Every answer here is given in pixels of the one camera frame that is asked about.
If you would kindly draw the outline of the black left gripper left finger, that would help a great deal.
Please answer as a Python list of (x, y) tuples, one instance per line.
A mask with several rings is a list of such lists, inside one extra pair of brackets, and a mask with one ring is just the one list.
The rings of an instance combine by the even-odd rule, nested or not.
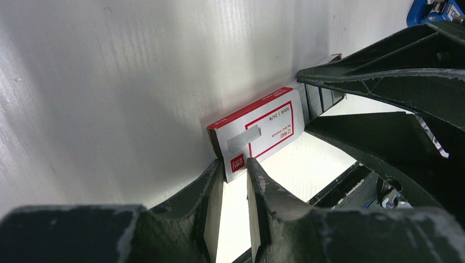
[(1, 220), (1, 262), (215, 262), (224, 164), (153, 208), (35, 205)]

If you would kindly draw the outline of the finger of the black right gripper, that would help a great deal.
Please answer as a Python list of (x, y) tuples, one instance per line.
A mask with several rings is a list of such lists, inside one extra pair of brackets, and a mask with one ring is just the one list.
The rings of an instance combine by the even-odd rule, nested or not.
[(305, 131), (393, 181), (412, 206), (438, 207), (463, 218), (464, 131), (432, 118), (426, 125), (447, 157), (406, 112), (318, 117)]
[(347, 57), (297, 72), (297, 81), (428, 114), (464, 129), (464, 26), (407, 27)]

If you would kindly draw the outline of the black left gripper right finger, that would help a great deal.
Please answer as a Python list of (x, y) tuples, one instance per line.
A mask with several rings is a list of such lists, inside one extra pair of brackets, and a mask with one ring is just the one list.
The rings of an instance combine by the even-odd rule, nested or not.
[(247, 160), (253, 262), (464, 262), (464, 230), (437, 208), (315, 208)]

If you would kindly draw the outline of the blue stapler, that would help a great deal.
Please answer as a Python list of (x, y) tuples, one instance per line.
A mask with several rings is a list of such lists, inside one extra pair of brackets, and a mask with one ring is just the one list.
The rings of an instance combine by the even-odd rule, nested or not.
[(407, 14), (407, 26), (453, 21), (454, 17), (464, 16), (464, 1), (458, 0), (414, 0)]

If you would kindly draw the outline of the box of staples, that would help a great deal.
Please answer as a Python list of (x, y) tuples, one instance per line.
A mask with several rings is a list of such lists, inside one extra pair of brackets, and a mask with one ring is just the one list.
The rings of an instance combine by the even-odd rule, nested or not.
[(343, 92), (299, 83), (296, 79), (287, 86), (299, 92), (305, 126), (345, 98)]

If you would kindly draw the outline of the red white staple box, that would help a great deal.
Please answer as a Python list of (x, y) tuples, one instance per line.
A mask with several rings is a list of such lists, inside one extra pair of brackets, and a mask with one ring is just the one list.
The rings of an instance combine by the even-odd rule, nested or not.
[(225, 181), (246, 171), (247, 160), (263, 161), (295, 141), (304, 130), (300, 93), (282, 87), (208, 125), (217, 158), (224, 162)]

